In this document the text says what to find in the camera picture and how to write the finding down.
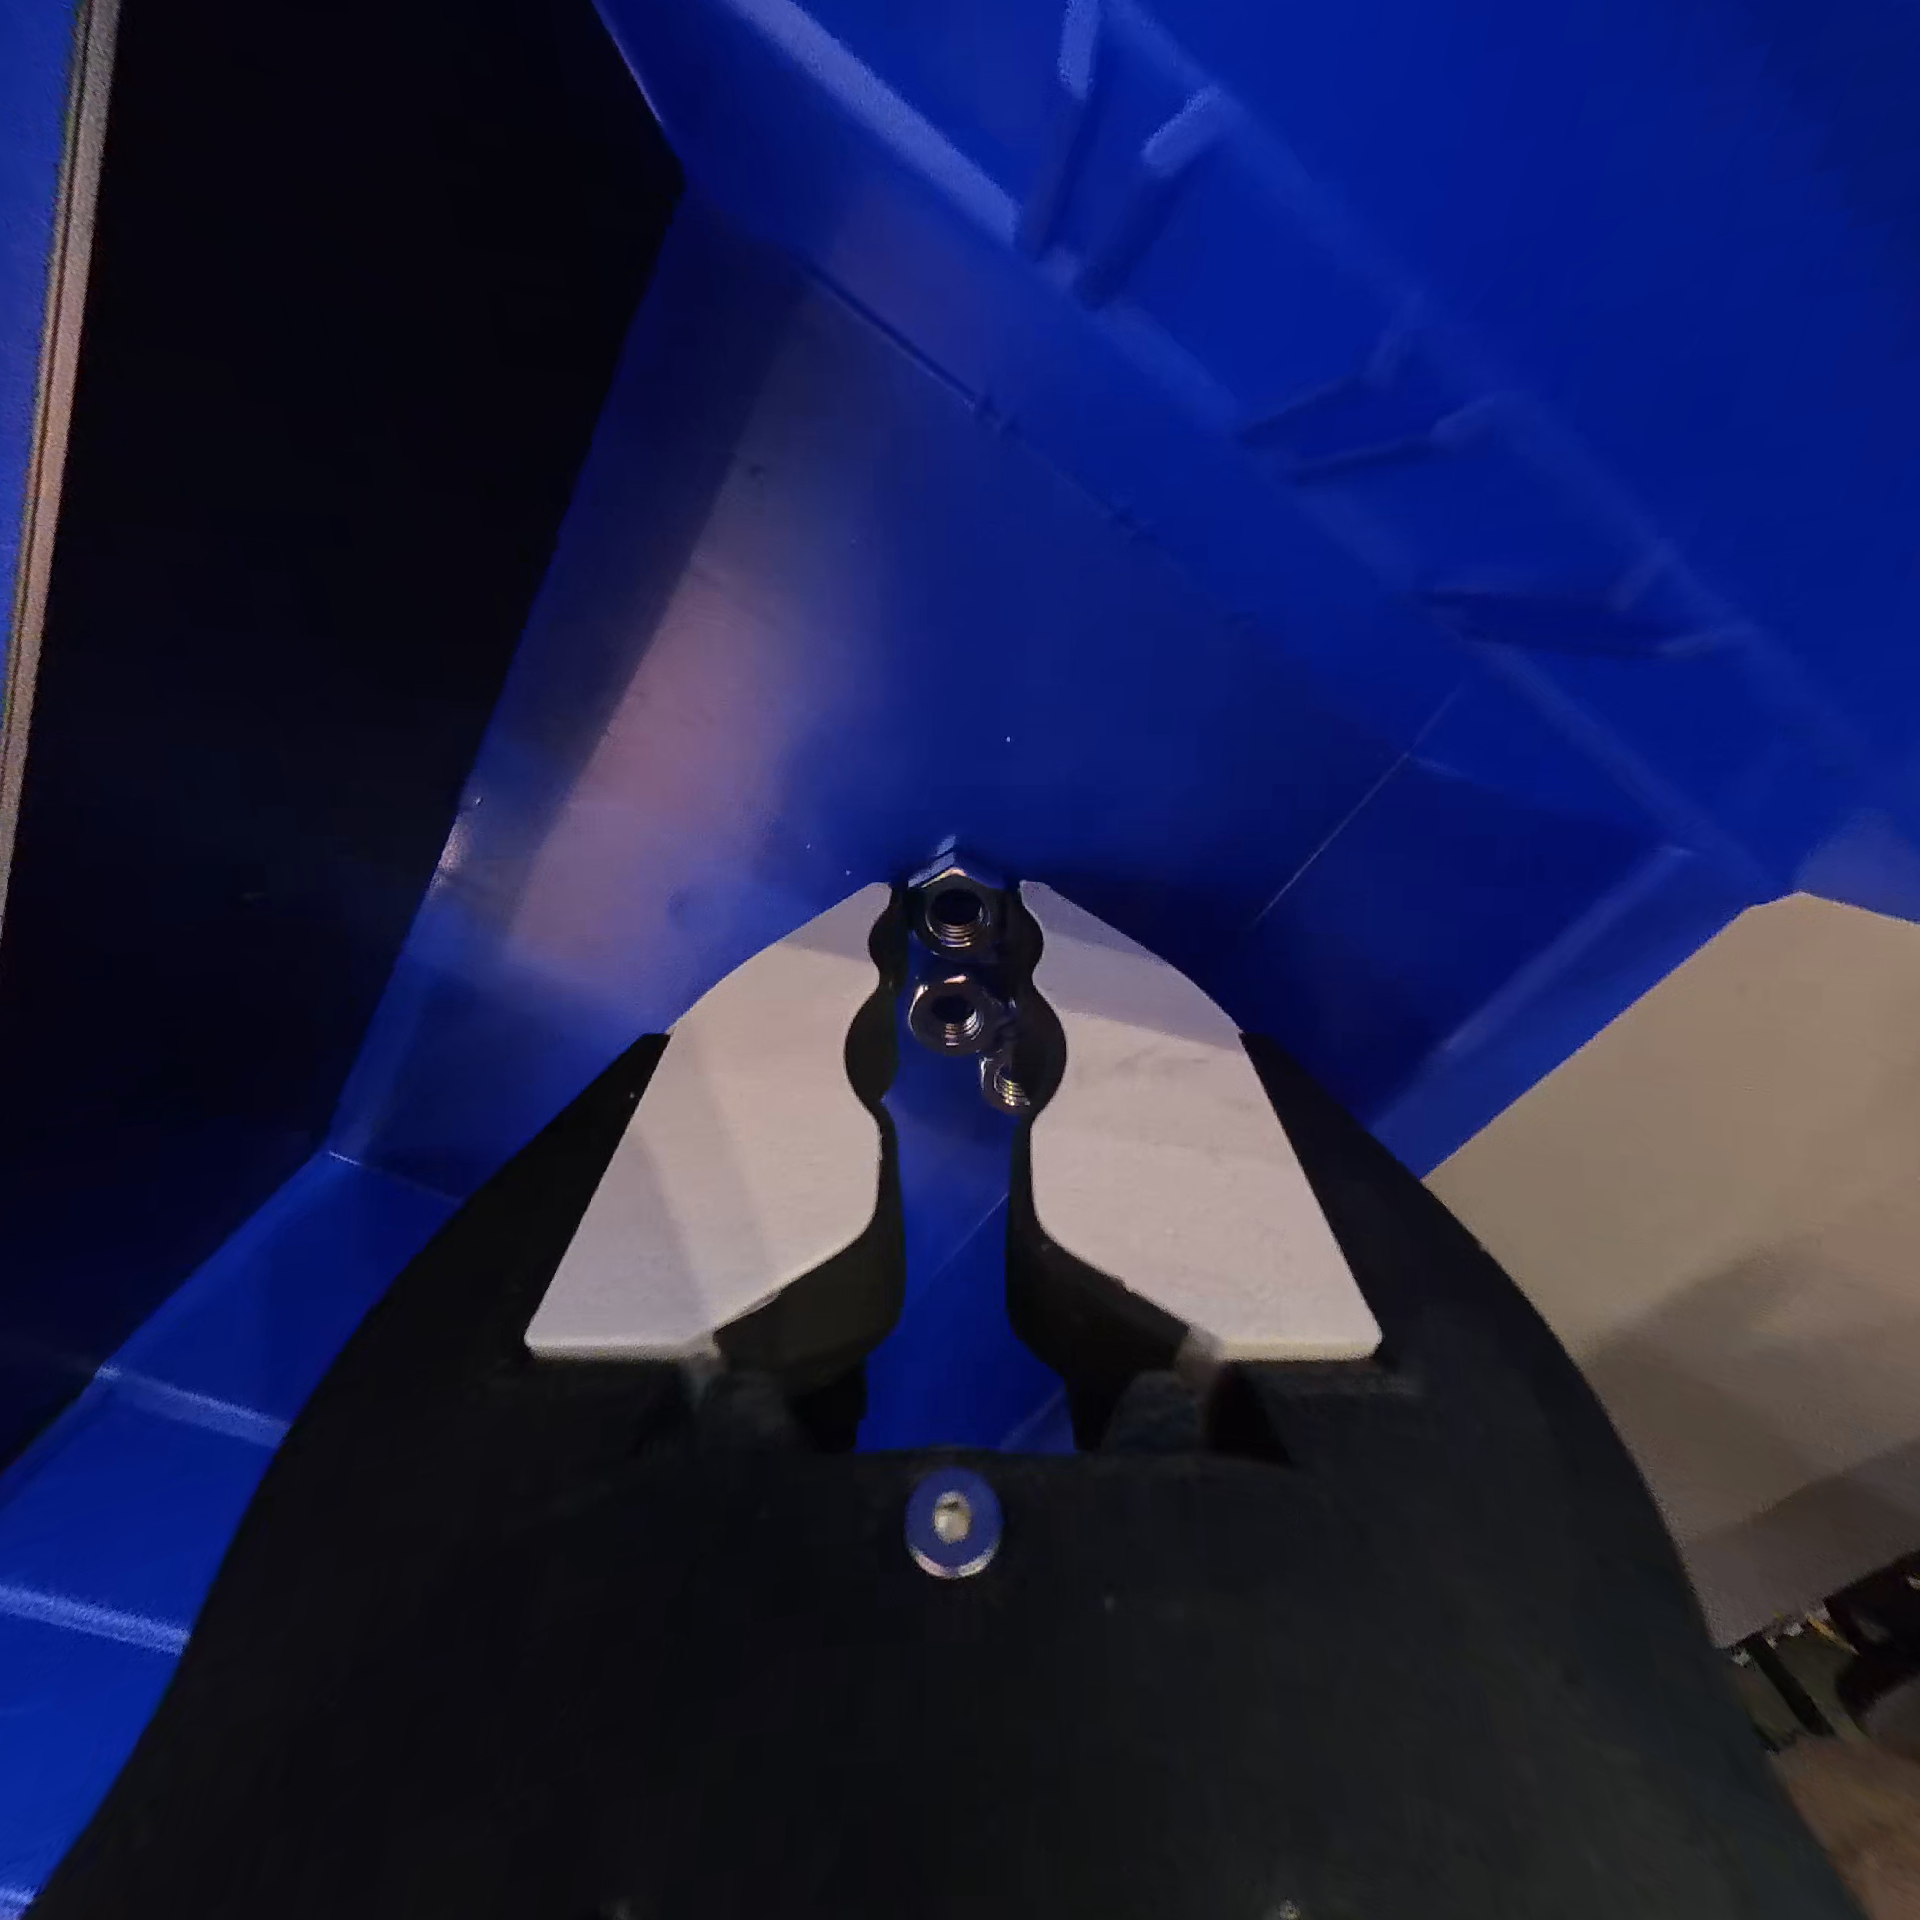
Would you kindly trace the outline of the blue plastic bin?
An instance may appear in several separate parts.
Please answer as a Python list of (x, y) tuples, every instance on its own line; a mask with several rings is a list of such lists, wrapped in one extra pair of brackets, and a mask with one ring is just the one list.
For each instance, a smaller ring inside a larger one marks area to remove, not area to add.
[[(4, 1916), (1860, 1913), (1422, 1183), (1748, 907), (1915, 924), (1839, 16), (4, 3), (4, 1787), (96, 1776)], [(870, 882), (889, 1327), (529, 1356)], [(1377, 1356), (1049, 1245), (1021, 882), (1233, 1016)]]

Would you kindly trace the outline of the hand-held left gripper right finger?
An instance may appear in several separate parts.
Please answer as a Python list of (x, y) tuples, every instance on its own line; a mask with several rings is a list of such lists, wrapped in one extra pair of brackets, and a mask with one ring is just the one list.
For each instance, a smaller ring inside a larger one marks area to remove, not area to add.
[(1211, 1360), (1364, 1362), (1382, 1330), (1233, 1016), (1042, 882), (1031, 984), (1057, 1061), (1029, 1127), (1051, 1247)]

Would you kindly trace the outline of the grey desk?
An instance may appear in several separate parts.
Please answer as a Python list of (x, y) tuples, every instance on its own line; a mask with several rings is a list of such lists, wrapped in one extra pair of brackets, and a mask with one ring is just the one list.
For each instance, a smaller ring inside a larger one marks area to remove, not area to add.
[(1914, 922), (1751, 907), (1426, 1183), (1583, 1368), (1717, 1641), (1915, 1549)]

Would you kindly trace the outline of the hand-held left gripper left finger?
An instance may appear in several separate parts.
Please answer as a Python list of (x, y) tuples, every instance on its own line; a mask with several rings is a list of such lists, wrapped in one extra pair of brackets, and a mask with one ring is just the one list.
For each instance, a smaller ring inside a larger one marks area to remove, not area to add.
[(847, 1045), (892, 987), (870, 882), (724, 973), (669, 1028), (526, 1326), (540, 1360), (847, 1362), (889, 1327), (892, 1279), (830, 1307), (800, 1285), (882, 1216), (881, 1090)]

